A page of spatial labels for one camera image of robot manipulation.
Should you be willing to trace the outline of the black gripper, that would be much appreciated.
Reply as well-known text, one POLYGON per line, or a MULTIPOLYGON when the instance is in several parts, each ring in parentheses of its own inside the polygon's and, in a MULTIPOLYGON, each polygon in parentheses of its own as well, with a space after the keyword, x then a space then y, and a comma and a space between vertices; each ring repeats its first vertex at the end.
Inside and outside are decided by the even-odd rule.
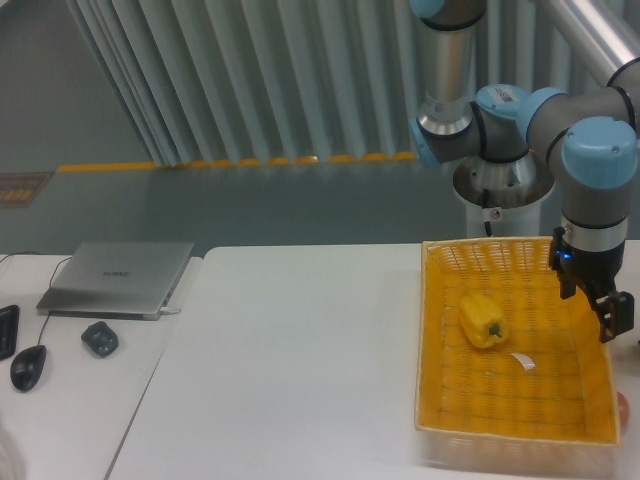
POLYGON ((580 250, 564 239, 566 229, 553 230, 548 263, 560 283, 560 298, 569 299, 580 288, 596 313, 599 341, 607 343, 634 329, 634 297, 618 292, 615 276, 622 266, 623 245, 593 252, 580 250))

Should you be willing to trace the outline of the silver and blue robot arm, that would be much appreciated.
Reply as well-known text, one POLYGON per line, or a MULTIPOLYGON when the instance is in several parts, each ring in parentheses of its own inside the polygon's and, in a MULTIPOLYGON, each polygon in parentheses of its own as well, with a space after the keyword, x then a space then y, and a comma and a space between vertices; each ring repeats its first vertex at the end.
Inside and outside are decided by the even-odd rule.
POLYGON ((549 265, 560 295, 582 291, 609 342, 634 326, 634 299, 615 278, 623 263, 628 215, 639 177, 639 37, 603 1, 544 1, 541 9, 582 59, 598 90, 572 96, 511 85, 468 93, 474 29, 483 1, 414 1, 436 64, 425 100, 410 123, 421 161, 445 164, 475 156, 512 170, 536 159, 520 184, 531 192, 548 172, 562 189, 562 217, 549 265))

